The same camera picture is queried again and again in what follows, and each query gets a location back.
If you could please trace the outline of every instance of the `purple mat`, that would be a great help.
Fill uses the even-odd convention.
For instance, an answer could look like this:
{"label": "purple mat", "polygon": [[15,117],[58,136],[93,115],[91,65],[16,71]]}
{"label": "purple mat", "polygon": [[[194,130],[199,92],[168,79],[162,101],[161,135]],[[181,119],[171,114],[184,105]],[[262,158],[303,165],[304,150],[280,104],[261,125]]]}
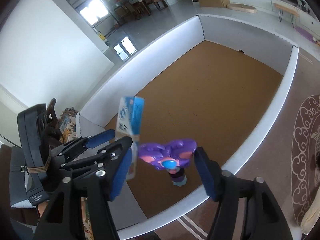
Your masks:
{"label": "purple mat", "polygon": [[306,39],[308,39],[309,41],[311,41],[312,43],[316,43],[314,40],[313,40],[313,35],[311,35],[310,33],[308,33],[305,29],[302,29],[301,27],[299,26],[295,26],[294,27],[296,29],[296,31],[298,33],[300,33],[303,37],[305,37]]}

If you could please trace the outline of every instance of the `metal bolt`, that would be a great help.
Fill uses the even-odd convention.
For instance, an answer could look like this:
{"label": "metal bolt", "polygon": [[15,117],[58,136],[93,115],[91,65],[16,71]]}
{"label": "metal bolt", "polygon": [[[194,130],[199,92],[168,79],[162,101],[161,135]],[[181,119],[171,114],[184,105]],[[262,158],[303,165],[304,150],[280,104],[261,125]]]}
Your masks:
{"label": "metal bolt", "polygon": [[62,179],[62,182],[63,183],[69,183],[71,181],[71,178],[70,177],[64,177],[63,179]]}
{"label": "metal bolt", "polygon": [[261,177],[256,177],[256,181],[257,181],[258,183],[264,183],[264,179],[261,178]]}
{"label": "metal bolt", "polygon": [[96,176],[97,177],[103,177],[106,174],[106,172],[104,170],[100,170],[96,172]]}
{"label": "metal bolt", "polygon": [[225,177],[230,177],[232,175],[232,173],[230,171],[222,171],[221,173],[223,176]]}

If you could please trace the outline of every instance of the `potted plant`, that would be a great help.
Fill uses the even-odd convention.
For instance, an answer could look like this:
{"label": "potted plant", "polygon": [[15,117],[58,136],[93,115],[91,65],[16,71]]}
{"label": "potted plant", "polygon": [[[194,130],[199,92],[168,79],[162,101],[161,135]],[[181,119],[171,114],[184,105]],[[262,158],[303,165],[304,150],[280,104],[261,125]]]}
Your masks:
{"label": "potted plant", "polygon": [[302,9],[302,11],[304,11],[304,12],[307,12],[307,10],[306,10],[306,1],[305,0],[300,0],[300,2],[301,2],[301,9]]}

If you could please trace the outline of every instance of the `floral cushion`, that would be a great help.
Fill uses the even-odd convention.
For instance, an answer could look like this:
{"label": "floral cushion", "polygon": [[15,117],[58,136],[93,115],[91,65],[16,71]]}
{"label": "floral cushion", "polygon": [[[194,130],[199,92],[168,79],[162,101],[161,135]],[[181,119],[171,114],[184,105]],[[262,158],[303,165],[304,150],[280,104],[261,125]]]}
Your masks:
{"label": "floral cushion", "polygon": [[62,132],[60,142],[66,143],[76,139],[76,111],[74,108],[67,108],[61,114],[57,127]]}

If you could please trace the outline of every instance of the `blue gripper pad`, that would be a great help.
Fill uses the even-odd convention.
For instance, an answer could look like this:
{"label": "blue gripper pad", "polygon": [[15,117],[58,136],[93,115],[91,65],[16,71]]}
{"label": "blue gripper pad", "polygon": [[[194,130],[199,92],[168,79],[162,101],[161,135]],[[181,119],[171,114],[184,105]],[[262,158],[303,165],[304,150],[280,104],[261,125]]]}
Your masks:
{"label": "blue gripper pad", "polygon": [[116,196],[118,196],[121,192],[123,187],[125,177],[129,171],[129,167],[132,161],[132,151],[131,148],[128,149],[127,153],[123,157],[119,167],[113,177],[112,186],[111,186],[111,193],[109,195],[110,201],[113,201]]}
{"label": "blue gripper pad", "polygon": [[107,131],[103,131],[95,136],[89,138],[88,142],[86,143],[87,148],[95,148],[115,137],[115,130],[109,129]]}
{"label": "blue gripper pad", "polygon": [[224,190],[219,164],[210,160],[202,147],[195,150],[194,160],[207,195],[215,202],[220,201]]}

